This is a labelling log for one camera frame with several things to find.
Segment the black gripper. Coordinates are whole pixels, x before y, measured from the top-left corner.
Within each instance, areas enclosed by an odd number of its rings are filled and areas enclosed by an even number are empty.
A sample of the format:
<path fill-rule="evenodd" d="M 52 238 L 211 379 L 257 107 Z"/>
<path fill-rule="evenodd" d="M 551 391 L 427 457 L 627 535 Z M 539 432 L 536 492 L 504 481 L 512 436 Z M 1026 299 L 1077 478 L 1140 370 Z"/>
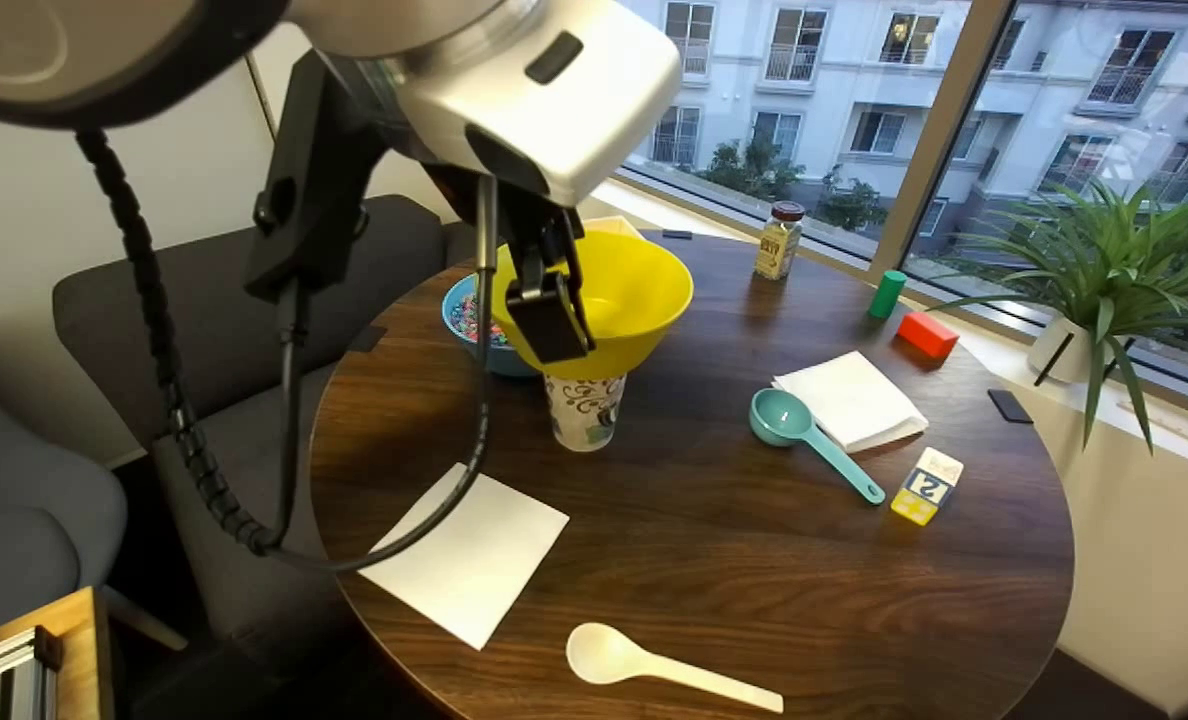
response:
<path fill-rule="evenodd" d="M 504 293 L 504 310 L 531 357 L 542 366 L 588 357 L 596 339 L 580 310 L 580 216 L 481 174 L 454 176 L 454 216 L 474 231 L 481 271 L 494 271 L 494 255 L 512 251 L 516 281 Z"/>

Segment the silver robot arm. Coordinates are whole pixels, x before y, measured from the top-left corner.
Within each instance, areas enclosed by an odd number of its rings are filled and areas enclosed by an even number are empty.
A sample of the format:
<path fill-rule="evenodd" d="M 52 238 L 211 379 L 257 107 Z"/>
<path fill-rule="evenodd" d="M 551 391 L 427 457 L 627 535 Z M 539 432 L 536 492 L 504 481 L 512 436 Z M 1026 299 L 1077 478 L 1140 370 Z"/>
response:
<path fill-rule="evenodd" d="M 381 144 L 501 184 L 516 327 L 546 366 L 588 357 L 577 203 L 678 88 L 678 49 L 625 0 L 0 0 L 0 122 L 147 122 L 279 25 Z"/>

